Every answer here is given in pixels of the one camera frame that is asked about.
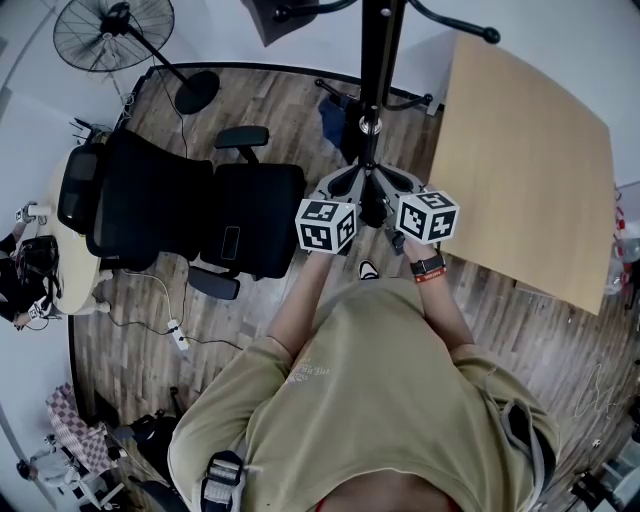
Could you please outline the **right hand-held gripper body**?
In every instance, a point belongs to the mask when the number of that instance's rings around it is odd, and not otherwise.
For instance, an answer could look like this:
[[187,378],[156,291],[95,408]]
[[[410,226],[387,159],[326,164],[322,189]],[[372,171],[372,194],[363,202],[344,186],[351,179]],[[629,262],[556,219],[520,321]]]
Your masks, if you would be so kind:
[[385,234],[396,255],[404,253],[405,240],[438,245],[453,237],[459,205],[447,193],[391,166],[377,165],[373,180],[385,207]]

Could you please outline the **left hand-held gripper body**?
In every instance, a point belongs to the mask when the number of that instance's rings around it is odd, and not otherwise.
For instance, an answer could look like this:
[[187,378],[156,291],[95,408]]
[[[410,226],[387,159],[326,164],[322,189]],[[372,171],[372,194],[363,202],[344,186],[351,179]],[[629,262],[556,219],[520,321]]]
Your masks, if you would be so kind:
[[295,217],[301,249],[339,254],[355,237],[361,224],[361,197],[366,173],[351,165],[322,178],[303,199]]

